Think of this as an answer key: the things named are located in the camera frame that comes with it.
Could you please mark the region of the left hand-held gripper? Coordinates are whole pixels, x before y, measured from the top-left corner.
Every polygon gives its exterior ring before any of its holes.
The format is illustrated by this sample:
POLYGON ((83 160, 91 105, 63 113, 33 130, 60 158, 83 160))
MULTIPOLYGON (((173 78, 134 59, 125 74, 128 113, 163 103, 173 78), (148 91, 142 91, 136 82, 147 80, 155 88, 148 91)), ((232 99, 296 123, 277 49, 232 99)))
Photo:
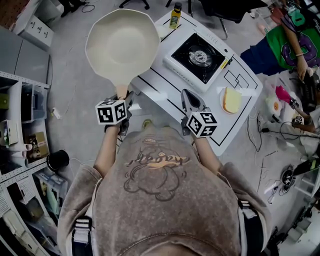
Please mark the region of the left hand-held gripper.
POLYGON ((125 99, 118 99, 115 94, 95 106, 97 121, 99 125, 104 125, 104 131, 112 126, 119 127, 119 136, 125 136, 129 129, 129 120, 132 116, 129 111, 134 103, 135 92, 127 91, 125 99))

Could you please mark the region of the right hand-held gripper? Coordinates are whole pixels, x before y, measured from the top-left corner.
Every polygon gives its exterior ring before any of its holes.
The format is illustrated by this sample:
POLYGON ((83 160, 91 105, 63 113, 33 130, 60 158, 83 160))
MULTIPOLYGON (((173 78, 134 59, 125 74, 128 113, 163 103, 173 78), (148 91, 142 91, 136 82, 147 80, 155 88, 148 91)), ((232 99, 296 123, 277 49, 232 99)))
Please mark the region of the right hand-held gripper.
MULTIPOLYGON (((188 89, 183 89, 181 104, 185 112, 190 110, 189 105, 195 109, 202 109, 203 100, 188 89)), ((203 110, 191 111, 181 120, 181 128, 184 136, 193 135, 196 138, 206 138, 213 135, 218 126, 218 121, 211 110, 206 107, 203 110)))

